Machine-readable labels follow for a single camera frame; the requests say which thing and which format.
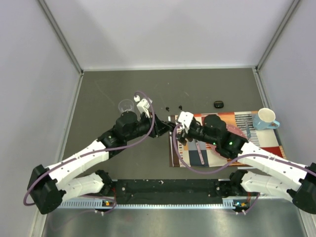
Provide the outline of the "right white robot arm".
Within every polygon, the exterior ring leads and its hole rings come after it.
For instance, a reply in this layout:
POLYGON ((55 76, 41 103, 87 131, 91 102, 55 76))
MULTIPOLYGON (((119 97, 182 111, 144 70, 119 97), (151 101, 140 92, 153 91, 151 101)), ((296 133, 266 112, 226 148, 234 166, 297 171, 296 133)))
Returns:
POLYGON ((282 198, 309 214, 316 212, 316 164, 288 161, 235 134, 219 116, 212 114, 200 123, 189 112, 181 112, 172 132, 174 146, 198 140, 215 147, 230 162, 238 161, 264 172, 236 171, 230 175, 230 188, 235 195, 261 193, 282 198))

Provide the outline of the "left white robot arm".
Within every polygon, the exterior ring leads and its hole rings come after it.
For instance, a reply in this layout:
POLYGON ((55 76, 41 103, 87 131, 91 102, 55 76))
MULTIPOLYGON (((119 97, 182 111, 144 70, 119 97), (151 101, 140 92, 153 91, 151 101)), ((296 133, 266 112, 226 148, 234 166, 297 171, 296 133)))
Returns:
POLYGON ((134 112, 124 112, 111 129, 83 150, 59 163, 47 167, 40 164, 33 168, 26 197, 32 198, 32 205, 41 214, 48 214, 72 198, 87 194, 106 196, 112 190, 107 172, 98 170, 81 178, 79 175, 130 148, 129 141, 157 138, 171 132, 175 126, 175 123, 162 121, 153 113, 142 113, 138 117, 134 112))

